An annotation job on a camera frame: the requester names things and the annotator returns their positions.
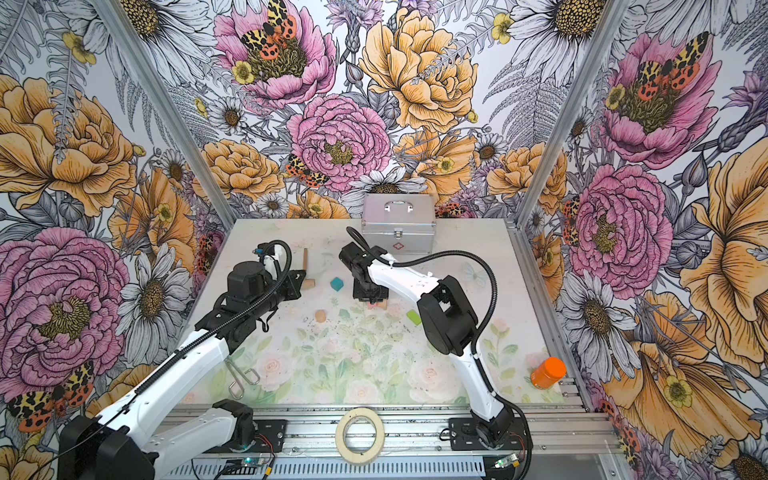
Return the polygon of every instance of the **orange jar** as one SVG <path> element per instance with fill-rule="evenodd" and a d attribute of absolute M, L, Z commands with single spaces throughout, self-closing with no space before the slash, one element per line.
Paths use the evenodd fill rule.
<path fill-rule="evenodd" d="M 531 383 L 537 389 L 546 390 L 565 376 L 565 364 L 553 356 L 541 362 L 531 374 Z"/>

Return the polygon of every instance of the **floral tablecloth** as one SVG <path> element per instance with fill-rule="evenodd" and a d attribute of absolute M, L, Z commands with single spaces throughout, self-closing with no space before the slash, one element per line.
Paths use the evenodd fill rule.
<path fill-rule="evenodd" d="M 270 321 L 270 331 L 258 329 L 231 356 L 239 368 L 252 368 L 261 377 L 258 385 L 245 385 L 241 402 L 251 406 L 467 403 L 448 357 L 429 345 L 423 328 L 406 316 L 415 305 L 392 293 L 387 310 L 370 310 L 352 298 L 353 279 L 338 259 L 350 241 L 347 225 L 359 229 L 360 221 L 238 220 L 187 329 L 226 289 L 233 266 L 256 257 L 252 251 L 257 243 L 285 240 L 292 247 L 293 268 L 301 268 L 303 249 L 309 249 L 307 277 L 316 281 L 316 287 L 304 290 L 300 300 L 282 303 Z M 498 305 L 480 340 L 496 388 L 514 402 L 563 402 L 557 386 L 539 390 L 529 379 L 532 369 L 548 355 L 503 220 L 438 219 L 433 251 L 447 249 L 479 254 L 497 277 Z M 479 265 L 447 257 L 416 269 L 454 276 L 478 318 L 485 315 L 490 285 Z M 339 292 L 330 286 L 335 277 L 344 282 Z M 317 310 L 324 310 L 324 321 L 318 321 L 322 316 L 316 319 Z M 226 398 L 232 381 L 222 365 L 209 372 L 184 402 L 204 404 Z"/>

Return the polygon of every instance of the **blue cube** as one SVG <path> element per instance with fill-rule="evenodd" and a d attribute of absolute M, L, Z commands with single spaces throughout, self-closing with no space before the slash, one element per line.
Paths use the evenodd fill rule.
<path fill-rule="evenodd" d="M 339 277 L 331 280 L 331 288 L 333 288 L 335 291 L 338 292 L 342 289 L 342 287 L 344 287 L 344 282 Z"/>

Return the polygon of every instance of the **beige tape roll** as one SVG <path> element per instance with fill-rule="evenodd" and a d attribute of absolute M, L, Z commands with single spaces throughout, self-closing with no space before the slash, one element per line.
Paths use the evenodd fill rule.
<path fill-rule="evenodd" d="M 370 449 L 365 450 L 364 452 L 353 452 L 346 446 L 344 436 L 346 435 L 349 426 L 361 417 L 373 424 L 373 428 L 376 430 L 376 438 L 373 440 L 373 445 Z M 336 426 L 336 448 L 339 450 L 342 458 L 351 464 L 366 465 L 373 462 L 384 448 L 384 422 L 382 422 L 376 412 L 371 409 L 358 408 L 349 410 Z"/>

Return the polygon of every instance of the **orange flower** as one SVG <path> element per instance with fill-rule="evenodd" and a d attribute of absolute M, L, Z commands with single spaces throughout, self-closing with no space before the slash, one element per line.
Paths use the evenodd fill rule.
<path fill-rule="evenodd" d="M 491 195 L 504 194 L 510 197 L 517 192 L 526 191 L 531 184 L 531 179 L 539 162 L 541 162 L 544 147 L 545 143 L 541 142 L 530 149 L 521 147 L 517 151 L 502 155 L 499 160 L 503 168 L 497 168 L 488 173 L 488 192 Z M 538 200 L 541 208 L 547 214 L 553 215 L 565 196 L 565 169 L 567 166 L 568 159 L 565 157 L 565 153 L 561 151 Z"/>
<path fill-rule="evenodd" d="M 36 204 L 47 188 L 67 192 L 96 217 L 116 195 L 136 187 L 134 148 L 96 97 L 76 92 L 74 130 L 55 151 L 59 120 L 51 97 L 60 93 L 42 78 L 28 78 L 22 87 L 0 75 L 0 191 L 26 194 L 16 201 L 18 209 Z"/>
<path fill-rule="evenodd" d="M 191 272 L 197 242 L 189 204 L 174 192 L 160 168 L 152 169 L 151 179 L 142 175 L 140 190 L 140 194 L 130 192 L 119 197 L 108 221 L 112 246 L 129 252 L 143 250 L 154 262 L 167 243 L 176 247 L 176 259 Z"/>
<path fill-rule="evenodd" d="M 677 455 L 690 457 L 711 435 L 722 435 L 725 449 L 715 460 L 722 468 L 739 455 L 737 440 L 760 436 L 760 422 L 750 420 L 752 410 L 725 391 L 733 387 L 723 367 L 705 361 L 713 344 L 704 324 L 692 323 L 697 318 L 673 293 L 646 291 L 644 298 L 653 307 L 641 309 L 647 318 L 625 333 L 642 368 L 633 379 L 619 371 L 621 379 L 604 384 L 605 392 L 629 423 L 659 441 L 674 430 Z M 670 319 L 687 323 L 676 326 Z M 682 329 L 689 329 L 688 335 Z M 748 388 L 743 382 L 738 386 Z"/>
<path fill-rule="evenodd" d="M 321 197 L 312 190 L 298 198 L 299 204 L 288 206 L 287 218 L 349 218 L 346 208 L 338 200 Z"/>
<path fill-rule="evenodd" d="M 403 163 L 418 162 L 412 178 L 426 179 L 423 193 L 432 195 L 436 205 L 444 204 L 461 190 L 459 182 L 468 184 L 472 166 L 480 165 L 472 136 L 459 140 L 455 135 L 446 135 L 440 140 L 434 132 L 417 131 L 400 137 L 393 151 Z"/>
<path fill-rule="evenodd" d="M 538 271 L 544 277 L 549 298 L 554 303 L 563 287 L 562 241 L 552 233 L 544 237 L 542 233 L 533 239 L 533 254 L 538 264 Z"/>
<path fill-rule="evenodd" d="M 478 66 L 466 55 L 464 61 L 453 61 L 438 73 L 426 74 L 425 69 L 438 55 L 455 47 L 453 34 L 435 30 L 429 17 L 422 17 L 418 10 L 409 14 L 406 8 L 397 12 L 397 25 L 394 34 L 381 22 L 368 30 L 359 65 L 376 80 L 371 90 L 395 95 L 400 103 L 397 123 L 401 127 L 445 133 L 472 110 Z"/>
<path fill-rule="evenodd" d="M 707 318 L 707 338 L 725 362 L 752 376 L 768 361 L 768 138 L 710 171 L 709 211 L 693 203 L 714 231 L 712 250 L 695 270 L 680 272 L 691 305 Z"/>
<path fill-rule="evenodd" d="M 52 458 L 52 453 L 41 452 L 36 446 L 29 447 L 23 456 L 19 455 L 19 451 L 14 446 L 0 447 L 0 478 L 49 480 L 53 477 L 53 468 L 48 464 Z"/>
<path fill-rule="evenodd" d="M 245 142 L 224 139 L 205 144 L 203 157 L 227 198 L 235 192 L 257 200 L 264 194 L 278 192 L 285 187 L 277 162 Z M 192 187 L 197 195 L 207 197 L 197 178 Z"/>
<path fill-rule="evenodd" d="M 91 402 L 85 410 L 85 416 L 89 419 L 94 418 L 101 410 L 106 409 L 118 401 L 123 395 L 130 392 L 136 385 L 146 379 L 157 365 L 147 365 L 142 363 L 132 369 L 124 370 L 118 377 L 109 384 L 109 389 L 104 395 Z"/>

